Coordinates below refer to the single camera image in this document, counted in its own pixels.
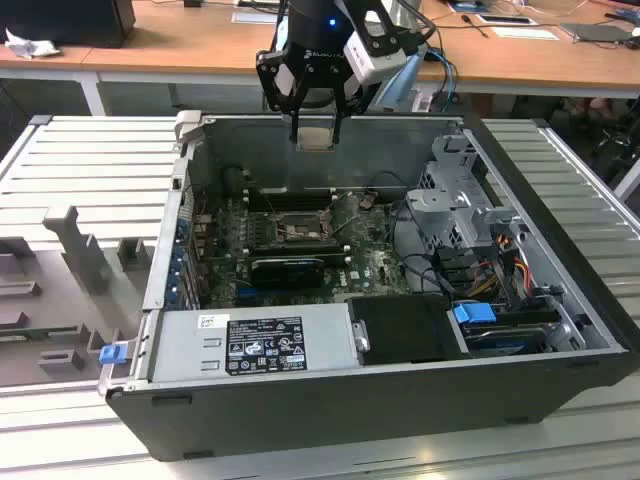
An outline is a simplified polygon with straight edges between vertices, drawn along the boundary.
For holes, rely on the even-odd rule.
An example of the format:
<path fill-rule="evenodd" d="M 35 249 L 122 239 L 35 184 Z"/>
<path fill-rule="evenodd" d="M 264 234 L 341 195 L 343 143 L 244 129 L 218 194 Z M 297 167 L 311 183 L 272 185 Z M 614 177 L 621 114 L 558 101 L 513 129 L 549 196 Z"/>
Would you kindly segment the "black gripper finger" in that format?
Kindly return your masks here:
<path fill-rule="evenodd" d="M 334 73 L 330 76 L 334 94 L 335 114 L 332 124 L 332 145 L 340 143 L 340 130 L 344 119 L 364 112 L 371 101 L 369 89 L 355 75 Z"/>
<path fill-rule="evenodd" d="M 271 110 L 291 118 L 290 141 L 296 144 L 299 112 L 306 97 L 306 60 L 303 49 L 259 51 L 256 54 L 256 71 Z M 282 90 L 278 86 L 277 77 L 280 73 L 289 75 L 289 89 Z"/>

